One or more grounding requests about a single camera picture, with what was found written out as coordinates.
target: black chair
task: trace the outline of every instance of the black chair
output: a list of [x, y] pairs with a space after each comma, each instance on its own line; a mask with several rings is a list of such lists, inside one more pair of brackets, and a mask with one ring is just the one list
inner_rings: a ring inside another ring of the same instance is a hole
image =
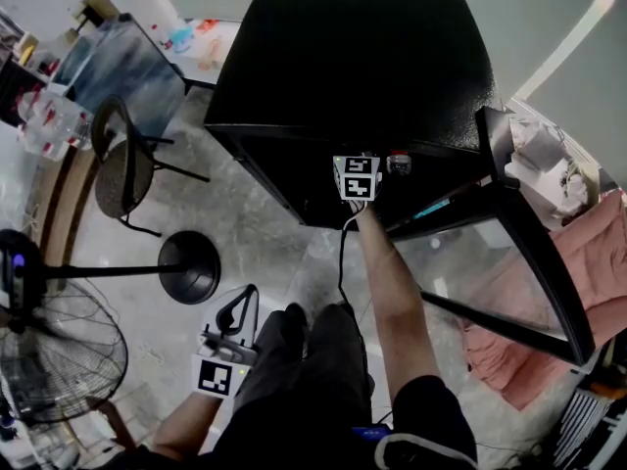
[[[116, 134], [107, 128], [107, 121], [113, 113], [118, 113], [126, 126], [126, 141], [110, 150]], [[124, 101], [118, 96], [110, 96], [103, 101], [91, 126], [91, 144], [100, 161], [96, 175], [96, 203], [105, 215], [117, 219], [127, 228], [161, 237], [161, 233], [133, 226], [129, 222], [130, 213], [148, 193], [155, 170], [172, 170], [206, 183], [209, 178], [156, 160], [147, 142], [174, 143], [171, 139], [140, 134], [130, 119]]]

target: person's arm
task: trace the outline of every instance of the person's arm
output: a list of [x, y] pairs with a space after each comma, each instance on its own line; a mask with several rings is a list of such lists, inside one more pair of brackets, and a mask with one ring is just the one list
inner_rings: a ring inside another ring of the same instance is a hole
[[394, 402], [397, 393], [419, 376], [439, 376], [429, 340], [420, 291], [374, 210], [357, 218], [376, 329]]
[[161, 424], [152, 451], [176, 461], [198, 455], [222, 399], [191, 394]]

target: fan guard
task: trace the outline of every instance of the fan guard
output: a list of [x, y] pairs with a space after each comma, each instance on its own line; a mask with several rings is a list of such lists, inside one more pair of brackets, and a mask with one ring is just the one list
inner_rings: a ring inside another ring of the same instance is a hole
[[112, 396], [126, 373], [128, 348], [114, 319], [81, 286], [63, 286], [18, 326], [0, 319], [2, 394], [24, 421], [80, 416]]

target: fan base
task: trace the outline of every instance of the fan base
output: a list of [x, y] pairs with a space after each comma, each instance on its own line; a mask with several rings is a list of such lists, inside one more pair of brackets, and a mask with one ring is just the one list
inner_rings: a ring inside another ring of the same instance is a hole
[[216, 291], [220, 262], [216, 247], [196, 231], [179, 231], [169, 237], [159, 251], [159, 266], [184, 264], [179, 273], [160, 273], [159, 278], [171, 298], [185, 305], [197, 305]]

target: sleeve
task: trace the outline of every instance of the sleeve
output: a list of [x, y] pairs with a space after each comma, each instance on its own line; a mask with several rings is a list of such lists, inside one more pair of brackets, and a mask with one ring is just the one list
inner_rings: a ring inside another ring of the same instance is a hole
[[394, 405], [394, 433], [380, 444], [389, 468], [477, 468], [477, 447], [459, 402], [436, 376], [415, 378]]
[[156, 454], [142, 445], [133, 454], [125, 452], [117, 454], [104, 466], [98, 467], [98, 470], [144, 470], [146, 468], [159, 468], [160, 470], [207, 470], [213, 461], [212, 454], [208, 452], [186, 463], [180, 463], [161, 454]]

